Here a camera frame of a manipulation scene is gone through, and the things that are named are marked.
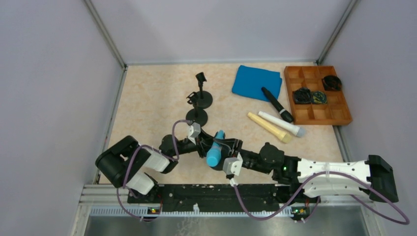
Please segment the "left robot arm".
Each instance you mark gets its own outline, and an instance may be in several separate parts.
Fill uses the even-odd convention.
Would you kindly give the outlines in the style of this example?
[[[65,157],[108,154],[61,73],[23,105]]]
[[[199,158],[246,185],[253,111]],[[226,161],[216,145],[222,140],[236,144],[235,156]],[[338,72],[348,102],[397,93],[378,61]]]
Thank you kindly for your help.
[[[180,154],[197,152],[203,158],[211,145],[211,136],[178,140],[169,134],[163,137],[159,148],[153,148],[139,144],[128,135],[101,153],[95,165],[115,188],[128,188],[147,195],[156,187],[157,181],[141,169],[168,174],[178,165]]]

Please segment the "blue toy microphone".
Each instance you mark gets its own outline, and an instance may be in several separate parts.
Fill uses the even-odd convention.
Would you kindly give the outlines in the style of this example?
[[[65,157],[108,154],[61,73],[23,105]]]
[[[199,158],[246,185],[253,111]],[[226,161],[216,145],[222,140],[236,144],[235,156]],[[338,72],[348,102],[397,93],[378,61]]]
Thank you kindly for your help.
[[[225,138],[225,132],[219,130],[213,138],[213,143],[206,155],[206,163],[210,167],[216,167],[221,160],[222,147],[217,143],[217,140],[223,140]]]

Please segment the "yellow toy microphone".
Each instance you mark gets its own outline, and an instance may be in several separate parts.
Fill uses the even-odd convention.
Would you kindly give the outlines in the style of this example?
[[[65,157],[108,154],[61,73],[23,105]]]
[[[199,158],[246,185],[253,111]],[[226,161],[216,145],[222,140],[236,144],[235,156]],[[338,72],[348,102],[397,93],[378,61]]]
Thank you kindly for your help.
[[[279,128],[272,125],[270,122],[266,121],[265,119],[261,118],[258,115],[255,115],[251,112],[247,114],[247,116],[254,121],[256,124],[261,126],[263,129],[267,130],[269,133],[273,134],[278,140],[287,144],[292,140],[292,136],[288,134],[286,131],[280,130]]]

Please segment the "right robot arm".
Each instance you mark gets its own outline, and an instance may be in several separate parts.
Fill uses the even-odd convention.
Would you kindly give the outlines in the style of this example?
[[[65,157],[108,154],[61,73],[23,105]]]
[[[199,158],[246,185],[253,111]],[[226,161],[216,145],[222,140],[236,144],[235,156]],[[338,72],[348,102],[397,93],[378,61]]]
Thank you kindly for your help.
[[[393,168],[379,155],[357,162],[320,162],[285,155],[276,146],[265,143],[258,153],[241,148],[238,139],[215,139],[206,155],[212,168],[223,168],[228,175],[239,175],[241,168],[272,174],[285,185],[303,185],[304,195],[367,195],[384,202],[399,201]]]

